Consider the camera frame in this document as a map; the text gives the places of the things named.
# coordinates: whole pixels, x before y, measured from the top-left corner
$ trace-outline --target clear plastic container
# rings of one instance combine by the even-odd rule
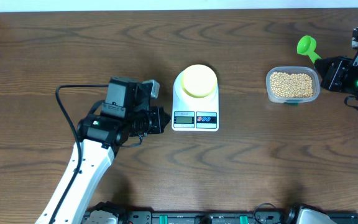
[[[272,76],[273,72],[286,72],[288,74],[299,74],[304,73],[310,76],[311,78],[311,88],[313,89],[313,96],[307,98],[286,98],[274,95],[272,91],[272,86],[270,85],[270,76]],[[320,93],[320,84],[318,80],[317,73],[308,67],[295,67],[295,66],[287,66],[287,67],[276,67],[271,69],[266,76],[266,88],[268,98],[271,102],[274,103],[306,103],[311,102],[317,98]]]

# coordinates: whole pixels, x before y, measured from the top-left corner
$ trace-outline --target white wall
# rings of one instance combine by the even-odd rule
[[[358,0],[0,0],[0,12],[358,7]]]

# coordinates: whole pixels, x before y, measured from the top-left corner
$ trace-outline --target scale control panel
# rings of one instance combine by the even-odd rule
[[[183,129],[217,129],[217,112],[176,111],[173,116],[173,127]]]

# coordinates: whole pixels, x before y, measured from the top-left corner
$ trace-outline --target wood grain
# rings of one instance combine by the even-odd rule
[[[172,108],[175,77],[194,63],[218,71],[220,130],[148,136],[122,149],[90,205],[154,210],[253,210],[271,202],[358,212],[358,112],[321,92],[298,106],[269,102],[273,67],[353,56],[358,9],[0,13],[0,223],[33,223],[70,158],[73,136],[56,86],[127,76],[160,82]],[[63,90],[76,123],[106,89]]]

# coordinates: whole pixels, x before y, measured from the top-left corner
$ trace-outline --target digital kitchen scale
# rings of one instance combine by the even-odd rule
[[[216,74],[205,65],[192,65],[173,84],[172,129],[217,131],[219,87]]]

